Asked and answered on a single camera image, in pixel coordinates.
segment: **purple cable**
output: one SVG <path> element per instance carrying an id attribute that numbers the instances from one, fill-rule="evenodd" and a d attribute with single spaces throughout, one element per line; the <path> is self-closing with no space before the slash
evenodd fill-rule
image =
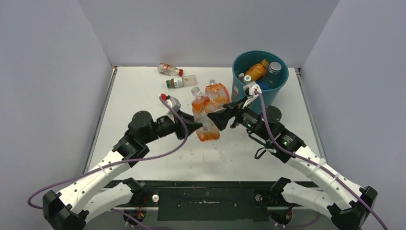
<path id="1" fill-rule="evenodd" d="M 269 216 L 269 218 L 273 222 L 275 222 L 278 226 L 281 226 L 281 227 L 285 226 L 284 227 L 285 229 L 287 229 L 287 228 L 304 228 L 304 227 L 309 227 L 310 225 L 315 224 L 321 218 L 321 214 L 318 213 L 316 218 L 314 220 L 312 220 L 311 222 L 307 223 L 307 224 L 295 224 L 295 225 L 283 225 L 283 224 L 280 224 L 280 223 L 276 222 L 274 219 L 272 219 L 271 216 Z"/>
<path id="2" fill-rule="evenodd" d="M 147 227 L 147 226 L 145 226 L 143 223 L 141 223 L 139 220 L 137 220 L 137 219 L 135 219 L 134 217 L 132 217 L 131 215 L 125 213 L 124 210 L 118 210 L 118 209 L 112 208 L 112 211 L 121 213 L 121 214 L 123 214 L 124 216 L 128 217 L 128 219 L 131 219 L 132 221 L 134 221 L 135 223 L 137 223 L 138 225 L 140 225 L 140 226 L 138 226 L 138 225 L 137 225 L 137 226 L 134 226 L 134 228 L 137 228 L 137 229 L 147 229 L 147 230 L 172 230 L 172 229 L 170 229 L 170 228 L 165 228 L 165 227 Z"/>
<path id="3" fill-rule="evenodd" d="M 169 152 L 167 152 L 167 153 L 161 154 L 161 155 L 157 155 L 157 156 L 154 156 L 154 157 L 145 157 L 145 158 L 124 160 L 124 161 L 117 161 L 117 162 L 114 162 L 114 163 L 111 163 L 111 164 L 106 164 L 106 165 L 102 166 L 102 168 L 105 169 L 105 168 L 109 168 L 109 167 L 115 166 L 115 165 L 117 165 L 117 164 L 130 163 L 130 162 L 137 162 L 137 161 L 148 161 L 148 160 L 158 159 L 158 158 L 161 158 L 161 157 L 166 157 L 166 156 L 168 156 L 168 155 L 170 155 L 170 154 L 176 152 L 178 149 L 180 149 L 180 148 L 186 143 L 186 141 L 187 141 L 187 139 L 188 139 L 189 132 L 188 132 L 188 128 L 186 127 L 186 124 L 185 124 L 184 120 L 178 115 L 178 113 L 177 113 L 175 110 L 173 110 L 169 105 L 166 104 L 166 102 L 162 99 L 161 96 L 159 96 L 159 100 L 164 104 L 164 106 L 166 106 L 166 107 L 175 115 L 175 117 L 180 121 L 180 123 L 182 124 L 183 128 L 185 129 L 185 138 L 183 139 L 182 143 L 180 143 L 180 145 L 178 145 L 178 146 L 177 146 L 176 148 L 174 148 L 173 150 L 171 150 L 171 151 L 169 151 Z M 32 203 L 32 199 L 33 199 L 36 195 L 38 195 L 39 193 L 41 193 L 41 192 L 43 192 L 43 191 L 45 191 L 45 190 L 48 190 L 48 189 L 50 189 L 50 188 L 52 188 L 52 187 L 55 187 L 55 186 L 58 186 L 58 185 L 61 185 L 61 184 L 65 184 L 65 183 L 69 183 L 69 182 L 72 182 L 72 181 L 76 181 L 76 180 L 78 180 L 78 179 L 80 179 L 80 178 L 82 178 L 82 177 L 85 177 L 85 176 L 88 176 L 88 175 L 90 175 L 90 174 L 96 173 L 96 172 L 98 172 L 98 171 L 100 171 L 100 170 L 102 170 L 102 169 L 101 169 L 101 168 L 97 168 L 97 169 L 94 169 L 94 170 L 92 170 L 92 171 L 86 172 L 86 173 L 84 173 L 84 174 L 82 174 L 82 175 L 76 176 L 76 177 L 74 177 L 74 178 L 66 179 L 66 180 L 57 182 L 57 183 L 55 183 L 55 184 L 48 185 L 48 186 L 46 186 L 46 187 L 44 187 L 44 188 L 41 188 L 40 190 L 34 192 L 34 193 L 28 198 L 27 203 L 28 203 L 29 206 L 31 206 L 31 207 L 33 207 L 33 208 L 36 208 L 36 209 L 43 209 L 43 207 L 38 206 L 38 205 L 35 205 L 35 204 Z"/>
<path id="4" fill-rule="evenodd" d="M 300 155 L 297 155 L 297 154 L 295 154 L 295 153 L 293 153 L 293 152 L 290 152 L 290 151 L 288 151 L 288 150 L 282 148 L 282 146 L 280 146 L 280 145 L 276 142 L 276 140 L 275 140 L 275 138 L 273 137 L 273 134 L 272 134 L 272 132 L 271 132 L 271 128 L 269 128 L 268 118 L 267 118 L 266 112 L 265 112 L 266 109 L 265 109 L 264 97 L 263 97 L 262 94 L 261 94 L 260 92 L 258 92 L 258 91 L 255 91 L 255 94 L 258 95 L 258 96 L 259 96 L 259 99 L 261 100 L 262 116 L 263 116 L 264 121 L 265 121 L 265 127 L 266 127 L 266 129 L 267 129 L 268 135 L 269 135 L 269 137 L 271 138 L 271 141 L 273 142 L 273 144 L 274 144 L 280 151 L 282 151 L 282 152 L 288 154 L 289 156 L 297 157 L 297 158 L 299 158 L 299 159 L 301 159 L 301 160 L 303 160 L 303 161 L 305 161 L 305 162 L 307 162 L 307 163 L 310 163 L 310 164 L 312 164 L 312 165 L 317 165 L 317 163 L 314 162 L 314 161 L 312 161 L 312 160 L 309 160 L 309 159 L 307 159 L 307 158 L 305 158 L 305 157 L 302 157 L 302 156 L 300 156 Z M 328 175 L 330 175 L 331 177 L 333 177 L 333 178 L 335 177 L 334 173 L 332 173 L 330 170 L 328 170 L 328 169 L 325 168 L 324 166 L 320 166 L 320 169 L 322 169 L 323 171 L 325 171 L 325 172 L 326 172 Z M 355 194 L 355 192 L 353 192 L 353 191 L 352 191 L 344 182 L 342 182 L 339 178 L 336 178 L 336 181 L 337 181 L 341 186 L 343 186 L 349 193 L 351 193 L 351 195 L 353 195 L 362 205 L 364 205 L 364 207 L 365 207 L 365 208 L 376 218 L 376 220 L 382 225 L 382 227 L 383 227 L 384 230 L 388 230 L 388 227 L 385 225 L 385 223 L 383 222 L 383 220 L 378 216 L 378 214 L 376 214 L 375 211 L 372 210 L 371 207 L 369 207 L 369 206 L 367 205 L 367 203 L 365 203 L 365 201 L 363 201 L 359 196 L 357 196 L 357 194 Z"/>

